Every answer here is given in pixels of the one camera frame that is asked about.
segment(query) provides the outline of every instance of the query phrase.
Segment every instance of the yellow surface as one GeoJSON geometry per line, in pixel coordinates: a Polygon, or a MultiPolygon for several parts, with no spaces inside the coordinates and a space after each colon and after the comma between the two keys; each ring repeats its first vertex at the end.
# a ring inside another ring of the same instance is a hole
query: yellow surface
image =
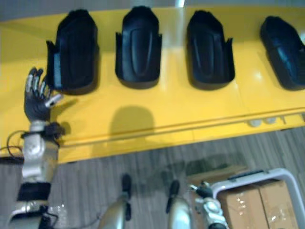
{"type": "MultiPolygon", "coordinates": [[[[281,129],[287,125],[257,129],[245,121],[305,112],[305,91],[290,92],[279,85],[259,39],[266,16],[278,15],[298,30],[304,42],[305,8],[153,9],[163,34],[162,63],[158,85],[147,90],[121,85],[114,72],[115,32],[122,30],[122,19],[128,11],[91,13],[99,30],[98,88],[88,95],[66,96],[53,109],[52,119],[69,127],[62,145],[103,142],[99,143],[103,147],[98,153],[90,150],[94,145],[82,146],[86,148],[83,150],[81,146],[62,149],[61,162],[281,129]],[[186,26],[199,9],[211,11],[223,24],[226,38],[234,38],[235,80],[215,91],[194,89],[187,77],[186,26]],[[138,142],[124,140],[128,138],[138,142]],[[112,144],[119,140],[126,143],[112,144]],[[154,143],[149,146],[146,142],[150,141],[154,143]]],[[[24,81],[32,66],[46,67],[45,41],[55,41],[57,26],[64,17],[62,14],[0,23],[1,145],[10,132],[29,127],[22,108],[24,81]]],[[[304,125],[302,119],[294,119],[292,126],[304,125]]]]}

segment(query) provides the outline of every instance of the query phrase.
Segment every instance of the cardboard box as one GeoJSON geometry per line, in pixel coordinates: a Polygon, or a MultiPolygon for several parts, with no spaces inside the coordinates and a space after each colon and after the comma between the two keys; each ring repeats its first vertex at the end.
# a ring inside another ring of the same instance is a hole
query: cardboard box
{"type": "Polygon", "coordinates": [[[289,191],[284,181],[259,183],[258,189],[270,229],[298,229],[289,191]]]}
{"type": "Polygon", "coordinates": [[[268,229],[259,190],[244,186],[220,192],[217,196],[231,229],[268,229]]]}

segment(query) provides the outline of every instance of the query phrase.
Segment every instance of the silver metal part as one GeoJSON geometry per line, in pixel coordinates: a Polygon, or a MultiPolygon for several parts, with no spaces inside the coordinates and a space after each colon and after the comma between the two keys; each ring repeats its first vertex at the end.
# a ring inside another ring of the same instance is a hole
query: silver metal part
{"type": "MultiPolygon", "coordinates": [[[[30,131],[40,131],[44,122],[34,122],[30,131]]],[[[58,145],[44,139],[39,133],[24,137],[22,167],[23,182],[51,183],[57,167],[58,145]]]]}
{"type": "Polygon", "coordinates": [[[113,203],[103,215],[98,229],[123,229],[127,199],[122,197],[113,203]]]}
{"type": "Polygon", "coordinates": [[[197,190],[198,189],[198,187],[196,186],[196,185],[189,185],[189,187],[192,189],[192,190],[197,190]]]}
{"type": "Polygon", "coordinates": [[[33,75],[29,74],[25,83],[25,92],[30,92],[31,86],[32,86],[32,81],[33,81],[33,75]]]}
{"type": "Polygon", "coordinates": [[[185,199],[176,197],[169,212],[168,229],[191,229],[191,209],[185,199]]]}
{"type": "Polygon", "coordinates": [[[196,204],[199,204],[201,207],[201,211],[203,213],[203,219],[208,228],[210,225],[214,223],[219,223],[224,225],[227,229],[229,229],[228,224],[225,220],[223,210],[221,209],[220,202],[217,199],[213,198],[197,198],[196,204]]]}
{"type": "Polygon", "coordinates": [[[41,206],[47,206],[46,200],[34,200],[23,202],[19,201],[16,203],[15,210],[11,213],[8,220],[9,229],[38,229],[41,221],[41,217],[35,216],[31,218],[15,219],[14,217],[19,214],[25,214],[30,212],[37,212],[41,206]]]}
{"type": "Polygon", "coordinates": [[[55,106],[55,104],[57,104],[62,99],[63,99],[62,94],[56,94],[45,102],[45,106],[49,107],[49,108],[53,107],[53,106],[55,106]]]}

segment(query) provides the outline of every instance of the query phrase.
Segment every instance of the gray carpet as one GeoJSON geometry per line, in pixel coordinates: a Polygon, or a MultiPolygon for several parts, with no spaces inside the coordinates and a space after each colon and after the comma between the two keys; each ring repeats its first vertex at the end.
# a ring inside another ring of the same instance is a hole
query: gray carpet
{"type": "MultiPolygon", "coordinates": [[[[187,198],[187,175],[226,165],[285,167],[294,174],[305,196],[304,139],[302,127],[61,165],[52,185],[50,205],[60,215],[59,228],[89,223],[116,200],[120,177],[127,172],[133,178],[133,196],[132,220],[126,228],[166,228],[170,182],[179,179],[181,195],[187,198]]],[[[20,172],[18,166],[0,166],[0,228],[14,207],[20,172]]]]}

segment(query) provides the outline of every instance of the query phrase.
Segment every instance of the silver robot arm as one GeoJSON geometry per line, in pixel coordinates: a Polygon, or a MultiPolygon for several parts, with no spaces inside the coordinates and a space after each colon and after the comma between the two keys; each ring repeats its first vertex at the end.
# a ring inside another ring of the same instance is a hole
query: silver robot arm
{"type": "MultiPolygon", "coordinates": [[[[166,213],[169,213],[168,229],[192,229],[192,213],[187,201],[178,196],[180,184],[173,181],[170,187],[166,213]]],[[[209,184],[203,182],[200,186],[190,185],[190,188],[201,198],[196,200],[203,216],[204,229],[229,229],[223,216],[221,205],[213,198],[213,192],[209,184]]]]}
{"type": "Polygon", "coordinates": [[[42,69],[31,69],[26,81],[24,112],[31,124],[30,130],[23,134],[22,184],[8,221],[9,229],[51,229],[51,219],[45,213],[57,168],[59,145],[56,140],[64,130],[49,121],[51,108],[62,95],[51,96],[44,80],[39,84],[42,72],[42,69]]]}

